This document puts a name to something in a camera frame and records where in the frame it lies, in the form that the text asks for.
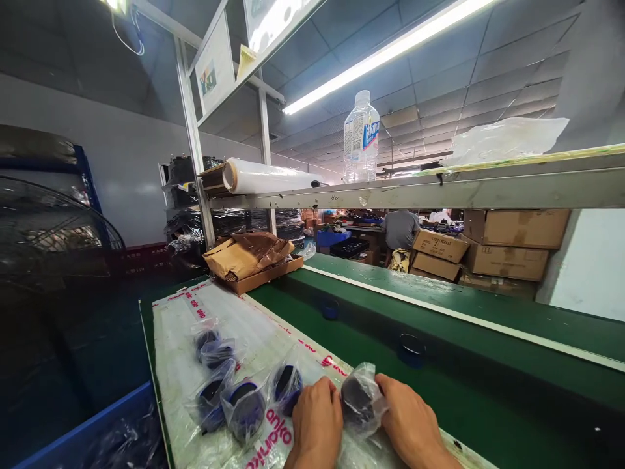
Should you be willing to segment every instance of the plastic water bottle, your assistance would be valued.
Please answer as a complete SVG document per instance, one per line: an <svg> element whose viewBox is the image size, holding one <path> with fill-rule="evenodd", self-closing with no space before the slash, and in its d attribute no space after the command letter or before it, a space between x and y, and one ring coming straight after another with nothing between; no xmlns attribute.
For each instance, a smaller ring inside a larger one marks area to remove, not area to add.
<svg viewBox="0 0 625 469"><path fill-rule="evenodd" d="M359 91L354 110L345 120L343 183L376 180L380 114L370 101L368 90Z"/></svg>

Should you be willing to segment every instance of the metal shelf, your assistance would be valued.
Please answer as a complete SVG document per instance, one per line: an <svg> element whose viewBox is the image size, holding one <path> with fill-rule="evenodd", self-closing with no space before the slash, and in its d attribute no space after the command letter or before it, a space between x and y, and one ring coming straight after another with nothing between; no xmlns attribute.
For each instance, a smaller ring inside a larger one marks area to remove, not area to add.
<svg viewBox="0 0 625 469"><path fill-rule="evenodd" d="M246 208L619 208L625 153L210 200Z"/></svg>

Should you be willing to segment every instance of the storage rack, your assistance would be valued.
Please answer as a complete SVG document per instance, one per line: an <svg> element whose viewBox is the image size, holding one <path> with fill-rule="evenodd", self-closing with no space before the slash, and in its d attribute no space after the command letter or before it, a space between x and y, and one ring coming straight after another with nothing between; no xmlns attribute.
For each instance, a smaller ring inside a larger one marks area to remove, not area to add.
<svg viewBox="0 0 625 469"><path fill-rule="evenodd" d="M178 81L184 105L195 174L204 170L198 127L243 85L258 90L261 124L261 160L271 165L267 96L285 104L279 92L262 81L261 67L325 0L311 0L296 20L236 78L227 96L217 99L198 120L191 92L193 67L207 47L228 0L221 0L211 24L199 38L148 0L133 0L138 11L174 36ZM198 49L191 66L185 43ZM625 147L619 152L594 157L528 162L522 165L486 167L473 171L442 172L400 180L379 180L359 184L209 199L200 191L202 222L207 246L215 242L211 209L267 209L270 231L275 233L276 208L617 208L625 207Z"/></svg>

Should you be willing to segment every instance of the metal pole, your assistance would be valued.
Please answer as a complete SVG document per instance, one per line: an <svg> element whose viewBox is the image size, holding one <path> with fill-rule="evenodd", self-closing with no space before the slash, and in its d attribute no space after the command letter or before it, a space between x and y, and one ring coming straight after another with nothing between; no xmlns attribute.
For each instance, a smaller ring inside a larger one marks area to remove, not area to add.
<svg viewBox="0 0 625 469"><path fill-rule="evenodd" d="M189 137L189 146L191 147L191 161L193 162L193 170L196 175L195 187L197 195L200 199L200 209L202 211L202 227L204 228L204 237L206 239L206 248L210 249L215 246L215 231L213 230L213 221L210 216L210 206L206 192L202 188L202 182L197 177L199 173L204 171L204 160L202 159L202 147L200 144L200 132L197 129L197 119L195 118L195 106L193 105L193 94L191 92L191 82L187 75L187 57L184 50L184 42L177 36L174 36L174 47L176 48L176 70L178 71L178 84L180 85L180 94L182 95L182 107L184 108L184 122Z"/></svg>
<svg viewBox="0 0 625 469"><path fill-rule="evenodd" d="M271 145L269 140L269 117L267 114L267 93L258 88L258 108L260 110L260 160L263 164L271 165ZM275 210L267 210L267 228L273 234L277 234L275 228Z"/></svg>

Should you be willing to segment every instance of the green conveyor belt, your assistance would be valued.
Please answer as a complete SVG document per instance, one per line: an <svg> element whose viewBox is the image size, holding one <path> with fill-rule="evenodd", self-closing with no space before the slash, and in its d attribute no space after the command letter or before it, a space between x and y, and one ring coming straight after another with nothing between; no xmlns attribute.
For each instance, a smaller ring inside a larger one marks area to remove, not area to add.
<svg viewBox="0 0 625 469"><path fill-rule="evenodd" d="M624 358L623 323L324 255L307 265ZM305 269L249 294L350 365L371 361L409 384L442 428L502 469L606 467L614 459L625 415L622 373ZM328 305L338 320L322 317ZM432 340L422 369L398 359L402 332Z"/></svg>

